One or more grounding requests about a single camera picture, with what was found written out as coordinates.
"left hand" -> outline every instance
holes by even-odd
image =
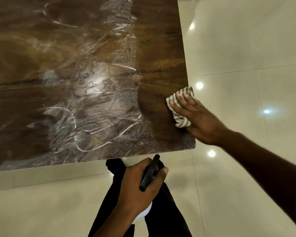
[[[167,167],[158,171],[153,181],[147,187],[145,192],[139,190],[143,172],[146,166],[152,162],[151,158],[126,168],[122,180],[121,191],[118,198],[117,206],[126,208],[134,218],[148,208],[152,200],[158,194],[169,169]]]

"forearm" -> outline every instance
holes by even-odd
[[[219,143],[296,223],[296,165],[227,131]]]
[[[135,218],[132,210],[117,205],[93,237],[122,237]]]

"fingernail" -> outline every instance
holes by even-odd
[[[168,174],[168,172],[169,172],[169,169],[168,169],[168,167],[165,167],[164,169],[163,169],[163,171],[166,173],[166,175]]]

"hand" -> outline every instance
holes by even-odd
[[[177,94],[176,98],[182,107],[173,102],[170,105],[176,113],[186,117],[192,123],[191,126],[187,127],[187,130],[204,144],[220,145],[223,135],[229,129],[199,100],[192,99],[187,94],[184,94],[184,98]]]
[[[134,218],[148,208],[158,194],[169,172],[167,167],[162,168],[158,171],[158,174],[154,177],[146,191],[140,191],[139,186],[143,172],[151,162],[152,159],[150,158],[144,159],[133,166],[127,167],[124,173],[117,206],[127,209]]]

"table top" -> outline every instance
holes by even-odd
[[[192,149],[177,0],[0,0],[0,170]]]

